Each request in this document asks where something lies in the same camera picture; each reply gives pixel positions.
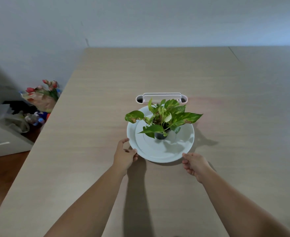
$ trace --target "potted plant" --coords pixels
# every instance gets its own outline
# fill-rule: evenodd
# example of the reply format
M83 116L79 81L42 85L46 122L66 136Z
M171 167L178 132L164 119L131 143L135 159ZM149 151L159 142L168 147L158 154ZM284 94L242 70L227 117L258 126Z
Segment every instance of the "potted plant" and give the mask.
M178 101L163 99L160 104L152 104L152 99L148 103L148 109L153 113L149 118L141 111L132 111L125 115L125 120L136 123L136 120L144 120L147 125L143 127L145 135L151 138L163 140L170 131L176 134L182 125L195 123L203 114L185 112L186 105L179 105Z

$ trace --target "white tray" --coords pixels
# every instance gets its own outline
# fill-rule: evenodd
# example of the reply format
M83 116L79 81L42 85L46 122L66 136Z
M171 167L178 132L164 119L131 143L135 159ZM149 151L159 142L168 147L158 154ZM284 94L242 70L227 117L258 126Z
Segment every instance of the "white tray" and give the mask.
M139 109L145 116L151 117L153 114L147 106ZM158 140L148 137L145 134L138 134L146 126L145 121L137 120L136 123L127 124L127 137L130 145L137 149L137 153L149 161L157 163L168 163L178 160L182 153L189 152L194 142L194 129L192 124L181 126L178 134L171 131L166 139Z

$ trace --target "right hand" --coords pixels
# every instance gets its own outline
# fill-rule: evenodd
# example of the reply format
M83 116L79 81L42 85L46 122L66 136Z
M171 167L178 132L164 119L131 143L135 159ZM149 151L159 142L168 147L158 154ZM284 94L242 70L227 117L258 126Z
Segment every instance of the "right hand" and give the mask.
M190 175L195 176L198 182L202 183L202 175L205 171L212 169L208 161L197 153L182 153L184 168Z

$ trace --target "pink flower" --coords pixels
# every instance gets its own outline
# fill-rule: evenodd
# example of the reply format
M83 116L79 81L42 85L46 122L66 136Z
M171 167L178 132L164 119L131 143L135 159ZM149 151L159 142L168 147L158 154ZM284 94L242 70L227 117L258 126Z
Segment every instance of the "pink flower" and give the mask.
M28 92L28 93L31 93L31 92L34 92L34 91L35 91L35 89L34 88L31 88L31 87L28 87L26 89L26 92Z
M53 80L52 83L53 83L53 87L54 87L54 88L57 88L57 81L56 81L56 80Z

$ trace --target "wooden table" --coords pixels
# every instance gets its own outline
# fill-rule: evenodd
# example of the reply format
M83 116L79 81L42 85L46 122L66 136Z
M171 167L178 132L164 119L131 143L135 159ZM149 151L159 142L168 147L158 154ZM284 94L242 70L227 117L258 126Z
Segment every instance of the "wooden table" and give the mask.
M290 76L248 68L226 47L86 49L0 208L0 237L46 233L111 166L144 92L187 95L204 114L192 150L290 226ZM103 236L227 236L178 162L140 160L128 176Z

